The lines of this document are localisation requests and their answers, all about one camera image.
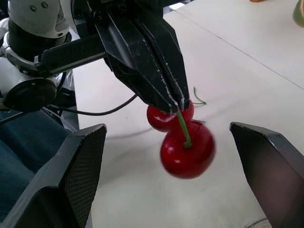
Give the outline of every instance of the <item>black cable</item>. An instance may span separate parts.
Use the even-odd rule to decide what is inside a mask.
[[[66,111],[66,112],[70,112],[70,113],[76,113],[76,114],[81,114],[81,115],[91,115],[91,116],[102,116],[102,115],[109,115],[112,114],[120,109],[122,109],[123,107],[127,106],[129,103],[131,103],[135,98],[137,97],[137,95],[132,96],[129,100],[127,100],[125,103],[121,104],[120,106],[107,111],[107,112],[103,112],[103,113],[87,113],[87,112],[82,112],[82,111],[78,111],[78,110],[73,110],[73,109],[69,109],[69,108],[64,108],[64,107],[59,107],[53,104],[49,104],[47,107],[51,107],[57,110],[62,110],[62,111]]]
[[[61,76],[61,80],[60,80],[59,85],[57,87],[57,94],[59,94],[59,92],[60,92],[60,90],[61,90],[61,88],[62,88],[62,86],[63,86],[63,84],[66,80],[66,77],[67,77],[67,72],[63,72],[62,76]]]
[[[12,116],[10,116],[10,117],[4,119],[4,120],[1,120],[1,121],[0,121],[0,125],[6,124],[7,122],[12,121],[12,120],[15,120],[15,119],[17,119],[18,117],[21,117],[21,116],[26,115],[26,114],[27,114],[27,113],[18,113],[18,114],[16,114],[16,115],[12,115]]]

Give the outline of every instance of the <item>green stem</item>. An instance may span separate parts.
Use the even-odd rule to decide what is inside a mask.
[[[191,138],[190,138],[184,117],[182,117],[180,110],[178,110],[178,112],[177,112],[177,118],[179,119],[181,129],[184,132],[184,135],[186,137],[185,148],[190,148],[192,146]]]
[[[199,99],[199,97],[196,95],[197,88],[193,87],[193,92],[194,92],[194,95],[195,95],[196,99],[198,99],[201,102],[201,105],[206,105],[207,104],[203,100]]]

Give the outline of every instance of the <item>black plastic part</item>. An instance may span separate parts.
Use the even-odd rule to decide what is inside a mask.
[[[266,128],[231,123],[230,130],[247,182],[272,227],[303,228],[304,156]]]
[[[68,136],[35,175],[3,228],[84,228],[97,189],[106,127]]]
[[[20,28],[12,20],[9,20],[9,45],[20,57],[34,62],[34,57],[41,55],[44,50],[64,44],[71,40],[71,34],[60,38],[44,38],[35,36]]]
[[[103,6],[94,16],[120,81],[145,103],[164,112],[188,109],[183,58],[175,31],[163,18],[131,0]]]
[[[43,78],[24,81],[7,94],[4,105],[21,112],[35,112],[52,103],[56,97],[56,86]]]
[[[86,0],[72,0],[71,9],[80,38],[97,33]]]
[[[39,75],[46,78],[105,56],[105,49],[99,36],[95,34],[45,50],[35,58],[35,67]]]

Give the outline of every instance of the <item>metal screw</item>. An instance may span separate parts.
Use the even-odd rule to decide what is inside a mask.
[[[118,5],[118,10],[122,14],[125,14],[127,12],[127,5],[124,2],[122,2],[121,4]]]
[[[31,11],[33,11],[33,12],[36,12],[36,11],[37,11],[37,9],[36,9],[35,6],[30,6],[29,9],[30,9]]]
[[[94,13],[94,19],[95,20],[101,20],[103,18],[103,15],[102,15],[102,13],[101,12],[99,12],[99,11],[97,11],[97,12],[95,12]]]
[[[45,8],[45,9],[48,7],[48,5],[45,2],[42,2],[41,6],[42,6],[42,8]]]

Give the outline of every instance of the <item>green object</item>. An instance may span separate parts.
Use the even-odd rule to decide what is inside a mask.
[[[192,146],[191,138],[190,138],[190,135],[189,135],[188,128],[186,126],[184,117],[182,117],[182,114],[181,114],[180,110],[177,112],[177,118],[179,119],[181,129],[184,132],[184,135],[186,137],[185,148],[190,148]]]
[[[303,2],[304,0],[299,0],[293,14],[293,19],[295,23],[300,26],[304,27],[304,8],[303,8]]]
[[[196,92],[197,92],[197,88],[195,88],[195,87],[193,87],[193,93],[194,93],[194,95],[195,95],[195,97],[196,97],[196,99],[198,99],[201,103],[194,103],[195,105],[206,105],[207,103],[206,102],[204,102],[203,100],[201,100],[197,95],[196,95]]]

